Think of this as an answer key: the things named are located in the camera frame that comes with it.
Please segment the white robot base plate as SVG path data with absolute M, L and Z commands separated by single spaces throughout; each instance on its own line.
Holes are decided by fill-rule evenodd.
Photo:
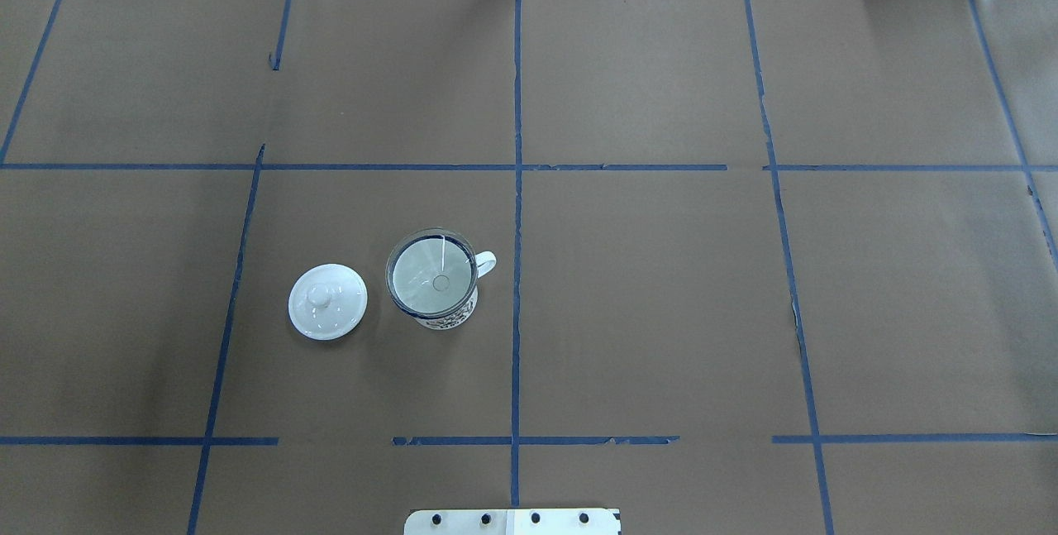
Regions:
M 423 509 L 404 534 L 621 534 L 618 509 Z

